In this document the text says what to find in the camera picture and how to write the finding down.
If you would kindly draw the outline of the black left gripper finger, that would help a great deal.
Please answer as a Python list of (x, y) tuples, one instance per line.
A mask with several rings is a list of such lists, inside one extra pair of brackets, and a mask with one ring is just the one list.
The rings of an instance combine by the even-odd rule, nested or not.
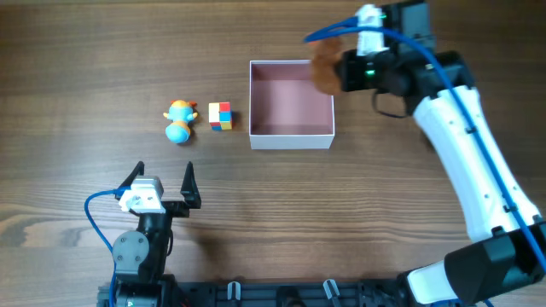
[(183, 196), (184, 202), (186, 203), (188, 208), (201, 208), (200, 192), (195, 181), (194, 166), (191, 161), (189, 161), (186, 166), (180, 194)]
[(133, 168), (129, 176), (118, 186), (116, 192), (114, 193), (115, 199), (120, 199), (124, 191), (129, 189), (136, 179), (137, 176), (142, 176), (144, 174), (145, 164), (142, 161), (139, 161), (136, 166)]

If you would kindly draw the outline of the brown plush toy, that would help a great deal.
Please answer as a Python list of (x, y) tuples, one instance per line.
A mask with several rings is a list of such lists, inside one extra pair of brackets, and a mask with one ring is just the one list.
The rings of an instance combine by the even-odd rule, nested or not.
[(317, 90), (335, 96), (342, 92), (335, 67), (341, 61), (343, 43), (339, 37), (308, 43), (311, 47), (311, 80)]

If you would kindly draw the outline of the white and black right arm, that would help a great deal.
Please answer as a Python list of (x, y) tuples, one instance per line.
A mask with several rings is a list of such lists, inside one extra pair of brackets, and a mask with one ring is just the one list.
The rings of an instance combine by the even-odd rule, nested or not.
[(358, 35), (357, 47), (335, 68), (342, 90), (404, 100), (405, 114), (448, 174), (471, 240), (435, 264), (404, 273), (402, 304), (470, 305), (541, 281), (544, 218), (508, 168), (465, 61), (454, 51), (436, 51), (426, 3), (368, 4), (331, 31)]

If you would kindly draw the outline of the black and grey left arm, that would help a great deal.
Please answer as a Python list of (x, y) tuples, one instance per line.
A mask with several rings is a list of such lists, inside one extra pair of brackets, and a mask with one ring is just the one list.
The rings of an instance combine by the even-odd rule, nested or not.
[(188, 163), (180, 194), (182, 200), (163, 200), (161, 180), (144, 174), (138, 162), (114, 193), (122, 211), (138, 217), (138, 225), (113, 243), (113, 279), (108, 289), (108, 306), (190, 306), (174, 275), (165, 273), (171, 254), (175, 217), (186, 218), (201, 207), (194, 166)]

